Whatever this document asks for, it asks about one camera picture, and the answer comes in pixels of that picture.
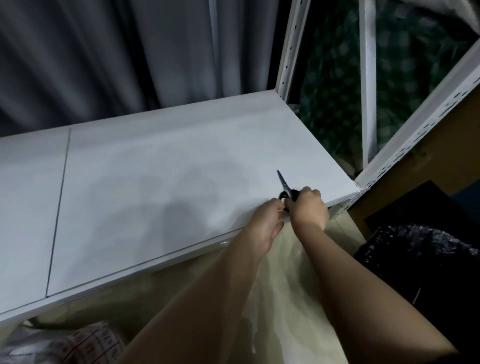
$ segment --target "black scissors handle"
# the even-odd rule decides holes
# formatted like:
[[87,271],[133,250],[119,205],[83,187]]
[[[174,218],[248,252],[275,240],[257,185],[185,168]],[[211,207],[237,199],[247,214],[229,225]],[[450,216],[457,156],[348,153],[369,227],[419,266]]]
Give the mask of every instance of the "black scissors handle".
[[[295,202],[297,200],[297,198],[299,197],[300,195],[300,192],[297,191],[297,190],[291,190],[292,191],[292,200],[293,202]],[[285,191],[282,191],[280,193],[280,196],[278,196],[278,199],[281,200],[282,198],[289,198],[290,196],[288,195],[288,193],[286,193]]]

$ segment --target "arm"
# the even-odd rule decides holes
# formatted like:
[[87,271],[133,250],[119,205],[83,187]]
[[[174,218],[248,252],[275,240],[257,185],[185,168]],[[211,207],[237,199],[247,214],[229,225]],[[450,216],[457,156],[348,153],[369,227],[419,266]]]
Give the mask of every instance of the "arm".
[[223,363],[260,259],[283,227],[283,203],[261,205],[209,269],[158,313],[120,359],[127,363]]
[[409,302],[324,233],[328,210],[318,190],[305,187],[295,203],[285,204],[350,363],[426,363],[456,353]]

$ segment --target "hand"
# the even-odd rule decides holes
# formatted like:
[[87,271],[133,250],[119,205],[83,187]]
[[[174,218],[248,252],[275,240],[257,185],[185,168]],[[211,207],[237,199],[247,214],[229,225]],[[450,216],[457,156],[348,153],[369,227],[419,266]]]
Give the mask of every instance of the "hand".
[[278,198],[260,205],[253,213],[250,222],[243,229],[243,234],[255,245],[259,258],[267,254],[272,247],[273,240],[283,228],[283,215],[285,205]]
[[285,206],[290,210],[290,221],[295,231],[299,225],[315,224],[325,229],[328,221],[328,208],[322,201],[322,195],[319,190],[311,190],[310,187],[304,187],[296,202],[291,198],[285,200]]

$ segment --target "gray curtain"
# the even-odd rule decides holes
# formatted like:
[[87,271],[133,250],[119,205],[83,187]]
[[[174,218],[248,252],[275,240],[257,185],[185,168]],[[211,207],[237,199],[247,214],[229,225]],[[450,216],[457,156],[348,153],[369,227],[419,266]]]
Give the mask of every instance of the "gray curtain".
[[278,0],[1,0],[0,135],[266,89]]

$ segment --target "scissors blade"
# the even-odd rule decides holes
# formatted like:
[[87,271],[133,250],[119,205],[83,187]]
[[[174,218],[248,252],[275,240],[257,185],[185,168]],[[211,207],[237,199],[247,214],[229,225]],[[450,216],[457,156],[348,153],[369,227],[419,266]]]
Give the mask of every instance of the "scissors blade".
[[288,194],[288,196],[289,196],[290,198],[293,198],[293,196],[292,196],[292,190],[290,189],[290,187],[287,185],[287,183],[286,183],[285,180],[283,179],[282,174],[280,173],[279,170],[276,170],[276,172],[278,173],[278,177],[279,177],[279,179],[280,179],[280,182],[282,183],[283,190]]

